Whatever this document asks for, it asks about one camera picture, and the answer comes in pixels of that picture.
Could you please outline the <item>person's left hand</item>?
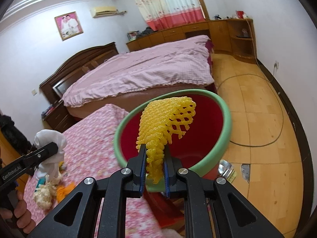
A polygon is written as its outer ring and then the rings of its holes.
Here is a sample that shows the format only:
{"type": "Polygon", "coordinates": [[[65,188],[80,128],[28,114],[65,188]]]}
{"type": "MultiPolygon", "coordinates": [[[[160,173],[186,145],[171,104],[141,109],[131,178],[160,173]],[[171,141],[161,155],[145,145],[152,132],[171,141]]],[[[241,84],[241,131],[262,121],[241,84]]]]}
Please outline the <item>person's left hand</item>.
{"type": "Polygon", "coordinates": [[[31,212],[27,209],[27,203],[23,198],[20,191],[16,191],[18,203],[11,212],[6,208],[1,208],[1,216],[3,219],[11,219],[13,215],[18,219],[17,227],[21,228],[25,234],[29,234],[36,226],[35,221],[32,219],[31,212]]]}

